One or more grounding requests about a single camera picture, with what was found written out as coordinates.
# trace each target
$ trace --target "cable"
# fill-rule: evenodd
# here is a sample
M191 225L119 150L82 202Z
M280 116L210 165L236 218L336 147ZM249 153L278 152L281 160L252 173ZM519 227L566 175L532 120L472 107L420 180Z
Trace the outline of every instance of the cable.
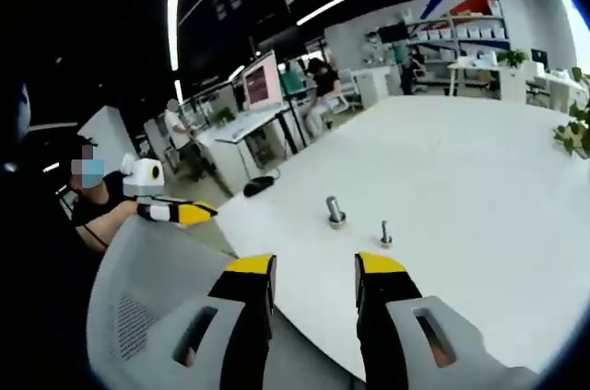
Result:
M73 214L74 210L72 210L72 207L70 207L70 205L67 204L67 201L64 200L64 197L60 196L59 199L62 200L62 202L65 204L65 206L70 211L70 213ZM105 241L103 241L101 238L99 238L99 236L96 233L94 233L91 229L89 229L89 226L87 226L86 224L82 224L82 226L84 226L84 229L86 229L88 231L88 233L90 233L102 245L102 247L104 247L105 250L109 248L109 246L107 245L107 243Z

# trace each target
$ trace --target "black ceiling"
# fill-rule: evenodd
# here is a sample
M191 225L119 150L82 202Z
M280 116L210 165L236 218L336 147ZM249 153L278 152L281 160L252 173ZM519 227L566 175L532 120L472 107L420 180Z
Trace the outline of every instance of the black ceiling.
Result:
M179 19L196 1L180 0ZM296 0L281 23L286 28L328 1ZM303 37L401 1L348 0L304 25ZM19 77L29 84L33 123L84 121L110 103L121 107L131 129L139 130L173 96L166 0L19 0L16 13L22 34L17 57L25 69ZM282 28L271 24L268 34ZM182 49L183 30L179 35ZM224 76L249 53L245 38L226 42L218 60ZM183 53L199 54L198 44L189 49ZM179 75L191 79L190 69Z

